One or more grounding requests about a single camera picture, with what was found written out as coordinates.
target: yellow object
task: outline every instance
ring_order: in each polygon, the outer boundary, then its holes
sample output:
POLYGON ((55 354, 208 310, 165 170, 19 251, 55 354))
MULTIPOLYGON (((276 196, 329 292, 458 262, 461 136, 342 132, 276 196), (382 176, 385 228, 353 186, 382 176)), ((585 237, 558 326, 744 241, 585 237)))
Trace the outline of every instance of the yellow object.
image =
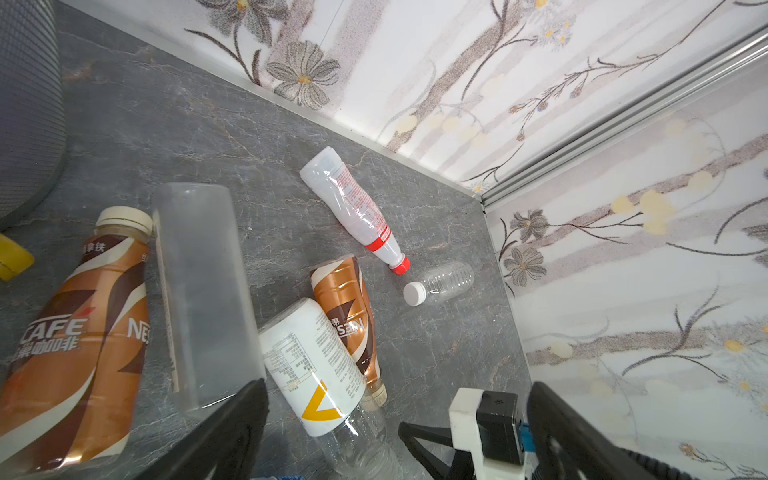
POLYGON ((31 253, 0 233, 0 279, 8 282, 34 262, 35 258, 31 253))
POLYGON ((731 352, 739 353, 742 350, 744 350, 744 345, 742 345, 742 343, 739 342, 738 340, 726 340, 725 348, 727 348, 731 352))
POLYGON ((694 192, 705 192, 714 185, 715 180, 712 178, 712 174, 707 171, 696 172, 688 179, 688 188, 694 192))
POLYGON ((663 220, 649 220, 643 223, 643 230, 651 235, 661 237, 667 234, 667 224, 663 220))
POLYGON ((649 190, 640 197, 640 210, 651 219, 661 222, 666 222, 675 214, 670 201, 655 190, 649 190))
POLYGON ((632 203, 632 200, 629 199, 629 197, 622 195, 621 197, 611 202, 611 210, 613 210, 615 214, 619 215, 631 214, 634 212, 634 204, 632 203))
POLYGON ((340 419, 341 415, 337 408, 319 410, 320 403, 326 398, 326 392, 328 387, 320 380, 320 384, 315 389, 315 394, 312 395, 309 405, 306 406, 301 418, 310 420, 311 422, 328 422, 329 420, 340 419))

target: plastic bottle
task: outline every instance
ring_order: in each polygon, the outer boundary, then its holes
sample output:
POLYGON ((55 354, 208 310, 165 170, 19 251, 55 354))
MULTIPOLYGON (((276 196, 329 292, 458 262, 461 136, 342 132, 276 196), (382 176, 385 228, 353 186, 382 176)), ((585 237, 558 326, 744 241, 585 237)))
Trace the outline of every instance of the plastic bottle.
POLYGON ((395 480, 384 415, 323 308, 304 298, 260 333, 264 362, 334 470, 357 480, 395 480))
POLYGON ((22 334, 0 395, 3 475, 123 451, 149 343, 151 232, 141 210, 102 211, 80 265, 22 334))
POLYGON ((232 197, 220 185, 165 184, 152 200, 174 397, 203 419, 264 377, 232 197))
POLYGON ((464 262, 448 262, 424 272, 418 281, 406 285, 402 295, 410 306, 432 305, 461 295, 474 282, 471 266, 464 262))
POLYGON ((335 150, 323 148, 304 165, 300 174, 304 183, 328 204, 355 240, 387 263, 397 275, 408 271, 411 262, 400 251, 381 211, 357 184, 335 150))
POLYGON ((357 258, 346 255, 321 263, 313 269, 310 281, 317 303, 366 377, 371 395, 379 406, 384 405, 386 387, 376 352, 376 322, 357 258))

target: gray countertop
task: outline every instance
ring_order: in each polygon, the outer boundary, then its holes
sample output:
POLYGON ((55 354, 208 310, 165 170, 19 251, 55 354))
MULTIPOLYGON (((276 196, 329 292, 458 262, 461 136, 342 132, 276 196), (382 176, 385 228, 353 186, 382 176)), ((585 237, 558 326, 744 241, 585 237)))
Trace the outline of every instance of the gray countertop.
MULTIPOLYGON (((397 439, 401 421, 448 426, 460 386, 525 397, 528 370, 481 205, 451 188, 186 64, 72 8, 57 5, 68 130, 60 181, 4 232, 35 265, 0 285, 0 358, 7 367, 24 328, 77 266, 80 243, 112 205, 149 211, 158 184, 222 184, 234 198, 257 322, 312 296, 309 267, 354 253, 376 316, 389 442, 404 478, 428 478, 397 439), (475 269, 472 290, 442 306, 409 307, 398 278, 360 246, 301 181, 326 145, 381 208, 412 275, 446 260, 475 269)), ((149 262, 151 342, 123 454, 68 478, 132 478, 195 422, 170 398, 157 266, 149 262)), ((258 475, 332 478, 330 467, 271 379, 258 475)))

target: cream bottle cap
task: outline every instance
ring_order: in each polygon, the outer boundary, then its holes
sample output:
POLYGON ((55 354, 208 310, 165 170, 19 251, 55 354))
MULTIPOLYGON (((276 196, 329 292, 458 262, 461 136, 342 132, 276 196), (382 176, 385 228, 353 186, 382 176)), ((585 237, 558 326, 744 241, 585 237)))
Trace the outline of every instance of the cream bottle cap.
POLYGON ((152 217, 133 207, 109 207, 101 211, 96 227, 102 225, 125 225, 152 234, 152 217))

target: white label with yellow stripe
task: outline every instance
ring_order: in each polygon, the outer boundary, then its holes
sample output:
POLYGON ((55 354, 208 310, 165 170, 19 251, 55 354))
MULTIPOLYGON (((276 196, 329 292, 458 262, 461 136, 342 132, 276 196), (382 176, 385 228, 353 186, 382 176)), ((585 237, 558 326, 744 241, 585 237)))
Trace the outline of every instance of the white label with yellow stripe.
POLYGON ((317 302, 302 299, 282 315, 259 334, 266 369, 307 433, 325 435, 357 406, 366 381, 317 302))

